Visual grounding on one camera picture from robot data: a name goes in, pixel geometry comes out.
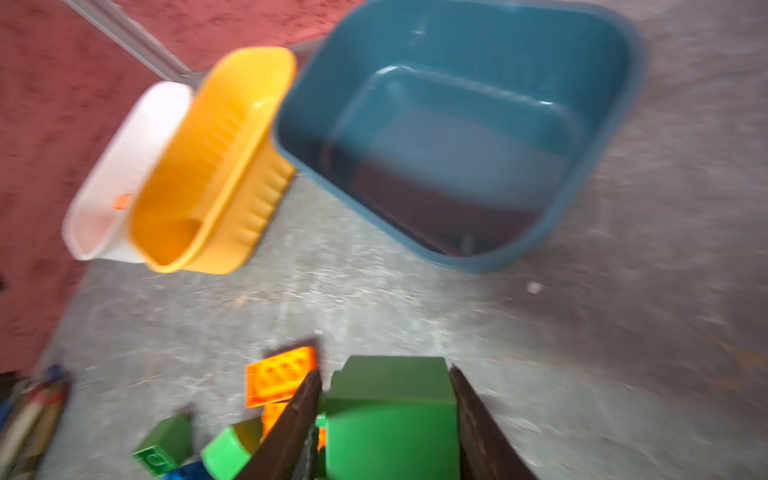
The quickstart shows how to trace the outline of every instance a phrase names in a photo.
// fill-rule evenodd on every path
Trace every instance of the toy brick stud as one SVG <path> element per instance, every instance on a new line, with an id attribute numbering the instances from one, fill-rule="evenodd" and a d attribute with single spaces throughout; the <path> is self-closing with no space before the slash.
<path id="1" fill-rule="evenodd" d="M 179 413 L 155 425 L 131 456 L 148 472 L 159 477 L 175 470 L 190 456 L 192 425 L 186 413 Z"/>
<path id="2" fill-rule="evenodd" d="M 290 399 L 306 374 L 317 368 L 311 346 L 271 356 L 245 367 L 245 406 L 254 409 Z"/>

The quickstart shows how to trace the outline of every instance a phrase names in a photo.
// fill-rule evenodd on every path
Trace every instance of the orange lego brick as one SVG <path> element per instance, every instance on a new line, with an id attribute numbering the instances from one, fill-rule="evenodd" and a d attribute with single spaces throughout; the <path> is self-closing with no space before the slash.
<path id="1" fill-rule="evenodd" d="M 272 430 L 272 427 L 277 423 L 277 419 L 283 414 L 283 410 L 286 409 L 288 402 L 267 403 L 264 406 L 264 412 L 261 414 L 261 440 L 264 441 L 266 436 Z M 320 450 L 326 446 L 326 429 L 320 427 L 320 431 L 317 437 L 317 449 Z"/>
<path id="2" fill-rule="evenodd" d="M 245 367 L 245 406 L 254 409 L 288 400 L 317 368 L 315 349 L 303 346 Z"/>
<path id="3" fill-rule="evenodd" d="M 320 434 L 317 436 L 317 450 L 326 446 L 326 428 L 320 427 Z"/>
<path id="4" fill-rule="evenodd" d="M 267 434 L 269 434 L 272 427 L 277 423 L 277 419 L 286 409 L 288 402 L 267 403 L 264 406 L 264 411 L 261 414 L 261 442 L 264 441 Z"/>

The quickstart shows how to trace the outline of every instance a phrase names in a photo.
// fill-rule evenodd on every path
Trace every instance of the green toy block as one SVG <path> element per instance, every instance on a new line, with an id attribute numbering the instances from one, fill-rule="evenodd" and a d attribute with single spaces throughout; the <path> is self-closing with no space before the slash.
<path id="1" fill-rule="evenodd" d="M 152 475 L 159 477 L 190 456 L 192 425 L 186 413 L 179 413 L 155 425 L 131 456 Z"/>
<path id="2" fill-rule="evenodd" d="M 200 453 L 205 469 L 216 480 L 232 480 L 259 448 L 261 417 L 230 425 Z"/>
<path id="3" fill-rule="evenodd" d="M 351 356 L 331 378 L 328 480 L 458 480 L 458 404 L 435 357 Z"/>

